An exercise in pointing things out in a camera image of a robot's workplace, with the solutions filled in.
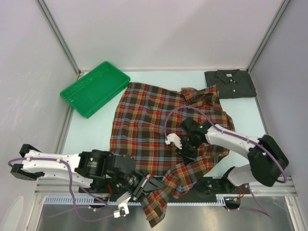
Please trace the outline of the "red plaid long sleeve shirt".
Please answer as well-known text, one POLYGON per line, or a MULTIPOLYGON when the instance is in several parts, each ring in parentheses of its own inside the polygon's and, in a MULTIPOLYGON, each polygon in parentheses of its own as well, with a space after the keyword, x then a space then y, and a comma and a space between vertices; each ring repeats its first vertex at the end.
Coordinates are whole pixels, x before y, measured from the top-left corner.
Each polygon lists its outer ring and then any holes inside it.
POLYGON ((232 118, 223 111, 215 86, 196 90, 167 90, 144 83, 131 82, 116 108, 110 138, 110 151, 131 155, 136 169, 161 176, 166 188, 141 199, 141 206, 151 227, 160 223, 171 198, 183 197, 229 150, 204 144, 197 159, 184 165, 176 148, 168 146, 165 134, 184 131, 181 122, 192 117, 202 123, 209 118, 223 128, 234 130, 232 118))

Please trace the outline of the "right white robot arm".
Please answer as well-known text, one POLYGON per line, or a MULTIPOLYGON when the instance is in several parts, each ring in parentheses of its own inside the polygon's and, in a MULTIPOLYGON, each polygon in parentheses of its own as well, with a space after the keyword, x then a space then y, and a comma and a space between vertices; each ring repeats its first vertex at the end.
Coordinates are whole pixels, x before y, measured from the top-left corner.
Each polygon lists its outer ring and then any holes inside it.
POLYGON ((248 160, 247 165, 231 167, 219 179, 218 188, 223 192, 233 193, 239 186, 251 182, 272 187, 289 165, 289 160, 269 135, 261 138, 243 136, 211 121, 200 124, 191 117, 186 118, 180 127, 187 135, 179 137, 172 133, 165 142, 175 144, 177 154, 186 165, 197 158, 197 151, 203 144, 226 148, 248 160))

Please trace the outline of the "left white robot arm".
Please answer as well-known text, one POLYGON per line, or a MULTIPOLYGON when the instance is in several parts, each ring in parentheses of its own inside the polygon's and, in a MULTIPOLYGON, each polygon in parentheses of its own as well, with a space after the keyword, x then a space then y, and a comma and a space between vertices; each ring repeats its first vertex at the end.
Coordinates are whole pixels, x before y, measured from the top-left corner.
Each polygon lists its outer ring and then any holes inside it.
POLYGON ((11 174, 21 180, 66 180, 78 185, 84 192, 104 193, 119 187, 138 201, 149 193, 166 187, 150 173, 136 169, 130 155, 92 150, 77 154, 46 154, 30 144, 23 144, 20 157, 8 162, 11 174))

